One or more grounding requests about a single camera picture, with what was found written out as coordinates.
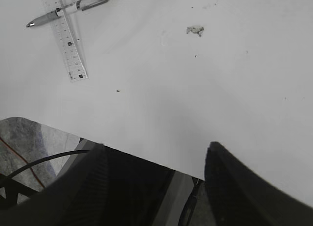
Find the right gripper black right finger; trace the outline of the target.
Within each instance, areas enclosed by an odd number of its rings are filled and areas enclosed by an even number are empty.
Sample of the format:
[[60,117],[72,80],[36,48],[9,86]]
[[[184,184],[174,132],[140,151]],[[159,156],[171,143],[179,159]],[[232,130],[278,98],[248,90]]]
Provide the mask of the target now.
[[312,207],[274,187],[220,143],[210,143],[205,189],[219,226],[311,226]]

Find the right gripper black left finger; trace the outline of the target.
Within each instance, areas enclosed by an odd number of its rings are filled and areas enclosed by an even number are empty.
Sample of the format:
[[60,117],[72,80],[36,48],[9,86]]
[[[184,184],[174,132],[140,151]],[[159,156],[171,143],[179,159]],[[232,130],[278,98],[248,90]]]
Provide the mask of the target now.
[[105,146],[81,150],[83,156],[43,191],[2,210],[2,226],[99,226],[109,188]]

